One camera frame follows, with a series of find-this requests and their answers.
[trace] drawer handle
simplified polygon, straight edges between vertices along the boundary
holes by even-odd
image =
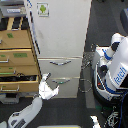
[[[0,72],[0,75],[13,75],[15,73],[16,71],[14,70],[14,72]]]
[[[0,61],[0,63],[8,63],[9,59],[5,60],[5,61]]]
[[[18,85],[18,88],[16,90],[3,90],[3,86],[1,87],[1,92],[18,92],[19,91],[19,85]]]
[[[64,79],[64,81],[60,81],[60,79],[52,80],[52,82],[55,82],[57,84],[65,84],[69,81],[70,81],[70,79]]]
[[[58,66],[65,65],[65,64],[68,64],[70,62],[71,62],[70,60],[69,61],[66,61],[66,62],[63,62],[63,63],[57,63],[57,62],[50,61],[50,63],[55,64],[55,65],[58,65]]]

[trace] open drawer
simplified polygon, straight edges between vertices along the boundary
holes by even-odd
[[[0,50],[0,66],[35,65],[31,49]]]
[[[39,78],[28,81],[0,82],[0,93],[36,92],[38,91]]]
[[[38,75],[37,66],[0,67],[0,77],[18,75]]]

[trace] refrigerator door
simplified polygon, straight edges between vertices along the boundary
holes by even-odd
[[[91,0],[24,2],[31,30],[35,35],[33,40],[36,40],[35,46],[38,44],[40,50],[40,54],[37,50],[39,58],[82,56]]]

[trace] wooden cabinet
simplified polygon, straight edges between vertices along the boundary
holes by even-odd
[[[30,31],[21,30],[22,21],[12,30],[14,18],[9,18],[7,30],[0,31],[0,93],[38,91],[41,75]]]

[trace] wooden panel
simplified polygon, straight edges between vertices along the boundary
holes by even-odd
[[[27,30],[0,31],[0,49],[31,48]]]
[[[35,65],[31,49],[0,50],[0,66],[18,65]]]
[[[36,65],[33,66],[14,66],[14,67],[0,67],[0,77],[3,76],[17,76],[22,75],[38,75]]]
[[[21,82],[0,82],[1,93],[12,92],[35,92],[38,91],[38,77],[36,81],[21,81]]]

